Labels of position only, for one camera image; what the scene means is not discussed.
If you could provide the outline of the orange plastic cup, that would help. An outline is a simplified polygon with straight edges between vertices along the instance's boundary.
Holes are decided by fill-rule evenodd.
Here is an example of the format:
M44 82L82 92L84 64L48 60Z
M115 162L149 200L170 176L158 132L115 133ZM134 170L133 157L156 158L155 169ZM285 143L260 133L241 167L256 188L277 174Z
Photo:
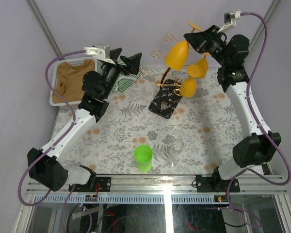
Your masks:
M164 39L169 42L173 40L177 42L164 57L165 64L173 70L181 70L184 67L189 56L189 42L186 39L178 41L171 34L167 34Z

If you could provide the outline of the orange wine glass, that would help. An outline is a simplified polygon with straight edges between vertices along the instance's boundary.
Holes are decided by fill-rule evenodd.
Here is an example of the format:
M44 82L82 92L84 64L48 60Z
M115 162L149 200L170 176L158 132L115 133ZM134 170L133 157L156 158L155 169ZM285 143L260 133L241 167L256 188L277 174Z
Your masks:
M205 78L209 68L206 57L206 55L203 55L203 58L198 60L196 64L187 67L187 73L190 77L198 79Z
M186 98L191 98L195 95L197 89L196 78L188 77L183 81L180 87L180 94Z

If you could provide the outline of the gold wine glass rack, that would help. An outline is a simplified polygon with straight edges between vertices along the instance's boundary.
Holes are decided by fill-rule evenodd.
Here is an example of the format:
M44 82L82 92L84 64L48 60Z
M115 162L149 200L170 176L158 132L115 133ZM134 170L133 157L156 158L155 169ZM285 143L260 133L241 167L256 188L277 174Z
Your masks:
M170 71L169 67L165 70L162 78L155 84L159 87L159 91L149 105L149 111L157 114L165 119L170 119L182 97L180 87L183 81L175 78L167 79Z

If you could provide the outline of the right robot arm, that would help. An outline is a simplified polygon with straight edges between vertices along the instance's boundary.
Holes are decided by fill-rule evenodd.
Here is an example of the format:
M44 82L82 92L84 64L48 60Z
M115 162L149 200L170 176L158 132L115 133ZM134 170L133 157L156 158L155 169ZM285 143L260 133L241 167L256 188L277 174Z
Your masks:
M243 139L233 147L233 157L212 174L212 188L220 192L228 187L228 180L243 170L271 161L281 136L272 132L263 120L249 86L250 79L243 65L249 52L249 39L236 34L227 42L226 35L215 25L203 32L186 33L184 38L196 52L209 53L221 65L218 83L241 124Z

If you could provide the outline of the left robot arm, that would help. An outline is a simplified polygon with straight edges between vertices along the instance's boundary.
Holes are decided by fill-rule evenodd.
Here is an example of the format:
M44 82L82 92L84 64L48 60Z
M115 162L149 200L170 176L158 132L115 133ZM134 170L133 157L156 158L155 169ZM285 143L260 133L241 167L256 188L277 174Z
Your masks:
M88 71L82 77L84 95L72 119L41 149L32 148L28 154L29 177L51 191L60 190L65 184L74 185L81 191L92 191L96 187L96 173L86 167L65 168L64 157L77 141L105 114L106 102L120 74L137 75L142 53L126 57L121 48L107 49L86 47L85 53L102 63L102 73Z

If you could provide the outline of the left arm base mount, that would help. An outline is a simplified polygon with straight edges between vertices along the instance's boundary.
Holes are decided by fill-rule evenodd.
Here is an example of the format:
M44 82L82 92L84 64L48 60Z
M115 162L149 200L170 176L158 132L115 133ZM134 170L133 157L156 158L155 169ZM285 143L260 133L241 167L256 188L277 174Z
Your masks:
M86 184L76 184L74 192L110 192L111 177L94 177L90 178Z

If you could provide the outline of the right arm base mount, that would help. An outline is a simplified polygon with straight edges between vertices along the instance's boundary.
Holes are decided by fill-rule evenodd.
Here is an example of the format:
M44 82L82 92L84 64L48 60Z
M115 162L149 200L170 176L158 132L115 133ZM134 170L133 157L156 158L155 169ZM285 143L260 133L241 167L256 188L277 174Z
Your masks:
M199 193L223 193L227 192L227 188L231 193L240 193L240 185L237 179L222 180L221 178L213 178L212 176L196 175L193 186Z

